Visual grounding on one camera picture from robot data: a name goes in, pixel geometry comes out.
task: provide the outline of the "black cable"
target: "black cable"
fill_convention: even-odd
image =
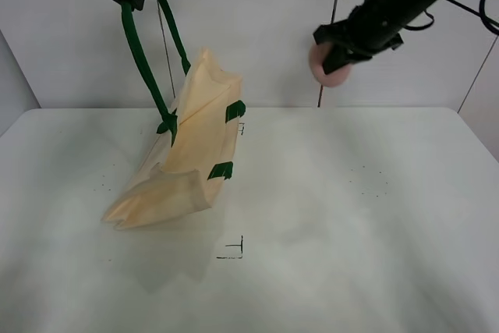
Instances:
[[[458,6],[461,9],[464,9],[466,12],[472,13],[473,15],[480,17],[480,13],[477,12],[475,9],[469,8],[467,5],[464,5],[464,4],[460,3],[460,2],[458,2],[457,0],[445,0],[445,1],[447,1],[447,2],[449,2],[451,4],[453,4],[453,5],[456,5],[456,6]],[[490,19],[488,17],[487,17],[487,21],[489,23],[491,23],[492,25],[495,25],[496,27],[499,27],[499,22],[494,21],[493,19]]]
[[[435,23],[435,16],[432,15],[431,13],[428,13],[428,11],[424,11],[424,14],[427,15],[431,21],[427,23],[426,25],[422,25],[421,27],[410,27],[409,25],[405,26],[404,29],[408,31],[421,31],[421,30],[426,30],[429,29],[433,26]]]
[[[475,83],[478,80],[478,77],[480,76],[480,74],[482,72],[482,69],[485,66],[485,63],[488,61],[489,56],[492,53],[492,50],[494,49],[494,46],[495,46],[496,42],[497,42],[497,37],[495,37],[494,42],[492,42],[492,45],[490,46],[489,51],[487,52],[487,56],[485,56],[485,59],[483,60],[482,65],[480,66],[480,69],[478,69],[478,72],[476,72],[475,79],[471,83],[471,86],[469,87],[468,92],[466,93],[465,98],[462,100],[461,105],[459,106],[458,114],[461,113],[462,106],[465,105],[466,99],[468,99],[469,93],[471,93],[471,90],[475,86]]]
[[[492,26],[492,23],[490,22],[490,19],[487,17],[487,14],[485,12],[485,1],[486,0],[480,0],[480,19],[482,20],[483,25],[493,34],[499,35],[499,29],[496,27]]]

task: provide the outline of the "green bag handle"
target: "green bag handle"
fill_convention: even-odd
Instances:
[[[216,179],[217,177],[224,177],[224,179],[230,179],[232,177],[233,168],[234,168],[234,163],[232,161],[216,164],[213,167],[213,169],[211,169],[208,179]]]
[[[163,14],[165,15],[170,33],[172,33],[173,41],[175,42],[175,46],[177,47],[177,51],[179,52],[180,58],[182,60],[182,68],[184,70],[184,73],[187,74],[190,69],[190,63],[189,59],[187,58],[186,50],[184,49],[182,41],[180,40],[179,31],[177,30],[172,10],[170,9],[167,0],[157,1],[159,2]],[[140,75],[146,83],[147,88],[149,89],[150,94],[153,97],[154,103],[156,104],[156,107],[161,115],[161,119],[163,120],[163,123],[160,124],[157,128],[157,133],[163,134],[170,130],[172,132],[173,145],[175,136],[177,135],[177,115],[175,114],[175,112],[168,112],[165,101],[163,100],[161,92],[157,87],[156,80],[154,79],[154,75],[150,70],[146,55],[143,53],[142,44],[140,43],[135,23],[133,22],[132,11],[132,6],[128,2],[122,3],[122,24],[123,29],[125,30],[126,40],[128,41],[128,45],[130,46],[130,50],[132,51],[133,60],[135,61]]]
[[[235,119],[236,117],[243,117],[246,113],[246,106],[242,101],[232,103],[225,110],[225,123]]]

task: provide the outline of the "table surface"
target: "table surface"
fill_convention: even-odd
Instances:
[[[457,114],[241,121],[213,209],[120,232],[101,216],[156,111],[24,114],[0,138],[0,331],[497,331],[499,164]]]

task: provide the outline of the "beige fabric bag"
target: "beige fabric bag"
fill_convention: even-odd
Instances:
[[[232,158],[245,111],[242,77],[220,69],[204,48],[191,66],[180,94],[178,131],[161,134],[123,195],[104,221],[116,228],[177,218],[212,207],[224,180],[232,175]]]

